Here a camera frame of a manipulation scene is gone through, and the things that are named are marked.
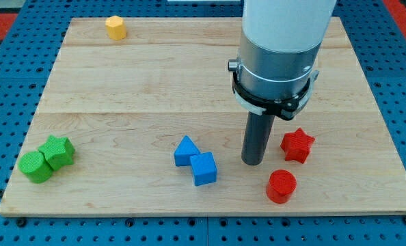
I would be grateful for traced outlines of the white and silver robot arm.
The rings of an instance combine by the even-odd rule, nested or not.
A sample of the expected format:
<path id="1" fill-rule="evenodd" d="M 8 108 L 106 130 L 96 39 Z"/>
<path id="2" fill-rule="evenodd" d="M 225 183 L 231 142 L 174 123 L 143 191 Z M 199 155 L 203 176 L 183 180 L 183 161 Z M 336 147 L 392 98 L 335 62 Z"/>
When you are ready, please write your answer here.
<path id="1" fill-rule="evenodd" d="M 336 0 L 245 0 L 240 47 L 228 62 L 237 102 L 293 119 L 312 95 L 316 55 Z"/>

